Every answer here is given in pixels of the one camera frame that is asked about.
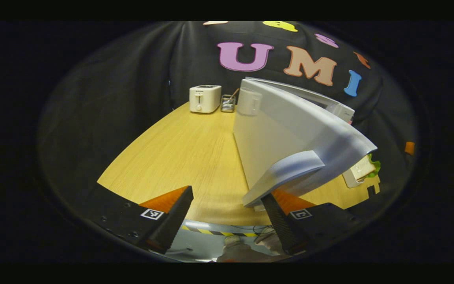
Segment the black cloth backdrop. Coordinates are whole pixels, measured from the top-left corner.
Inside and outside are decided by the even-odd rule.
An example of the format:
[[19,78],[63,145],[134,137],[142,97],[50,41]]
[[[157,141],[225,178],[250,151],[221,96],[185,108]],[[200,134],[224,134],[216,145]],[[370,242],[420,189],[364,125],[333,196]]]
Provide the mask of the black cloth backdrop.
[[[366,68],[352,49],[321,30],[291,22],[299,32],[262,22],[165,22],[133,32],[102,47],[79,63],[54,90],[43,112],[38,134],[43,171],[56,192],[80,214],[88,214],[89,195],[110,162],[147,128],[188,101],[188,89],[219,84],[232,93],[246,76],[270,79],[313,90],[355,109],[353,126],[378,146],[385,190],[400,191],[411,169],[405,162],[405,142],[416,142],[416,122],[405,92],[369,59]],[[333,38],[339,48],[316,39]],[[219,64],[217,44],[240,42],[274,46],[266,66],[255,72],[228,70]],[[283,72],[290,63],[287,45],[308,51],[316,61],[337,62],[333,86],[306,76]],[[242,47],[240,62],[253,61],[254,51]],[[358,96],[344,93],[350,74],[362,76]]]

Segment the yellow letter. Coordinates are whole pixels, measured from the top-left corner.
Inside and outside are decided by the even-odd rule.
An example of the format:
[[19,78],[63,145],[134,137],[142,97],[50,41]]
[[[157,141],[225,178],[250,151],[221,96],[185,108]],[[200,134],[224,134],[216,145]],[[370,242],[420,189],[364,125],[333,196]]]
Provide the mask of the yellow letter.
[[270,26],[270,27],[275,27],[275,28],[282,28],[284,30],[289,30],[289,31],[294,31],[296,32],[297,30],[295,29],[294,25],[289,24],[287,22],[281,22],[281,21],[265,21],[262,22],[264,25]]

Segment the pink letter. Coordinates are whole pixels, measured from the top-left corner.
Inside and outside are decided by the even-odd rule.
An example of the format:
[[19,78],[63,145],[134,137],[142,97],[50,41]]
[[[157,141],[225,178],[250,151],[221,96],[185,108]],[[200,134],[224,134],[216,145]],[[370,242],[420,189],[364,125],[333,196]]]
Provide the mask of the pink letter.
[[331,47],[339,48],[339,45],[335,43],[335,41],[331,40],[330,38],[323,36],[321,34],[315,34],[316,39],[321,41],[322,43],[326,43],[327,45],[330,45]]
[[242,43],[219,43],[217,46],[220,47],[220,65],[230,70],[244,72],[253,72],[264,68],[269,50],[274,48],[260,43],[252,44],[251,47],[255,49],[255,59],[252,63],[247,64],[238,61],[238,49],[243,46]]

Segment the metal mesh cup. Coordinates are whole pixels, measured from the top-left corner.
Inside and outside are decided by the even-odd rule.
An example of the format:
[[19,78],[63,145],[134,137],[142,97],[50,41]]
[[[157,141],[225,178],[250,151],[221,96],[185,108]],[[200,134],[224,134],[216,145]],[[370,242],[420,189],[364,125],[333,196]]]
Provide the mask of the metal mesh cup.
[[236,97],[232,95],[222,95],[222,100],[220,103],[220,110],[222,112],[234,112],[234,107],[236,105]]

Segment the wooden stick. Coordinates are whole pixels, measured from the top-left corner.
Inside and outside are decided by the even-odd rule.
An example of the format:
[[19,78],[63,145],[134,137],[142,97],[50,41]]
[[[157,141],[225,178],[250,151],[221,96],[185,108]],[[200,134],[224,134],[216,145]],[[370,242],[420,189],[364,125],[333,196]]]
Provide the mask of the wooden stick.
[[234,97],[234,95],[236,95],[236,93],[239,91],[239,88],[231,95],[231,97],[229,97],[229,99],[232,99]]

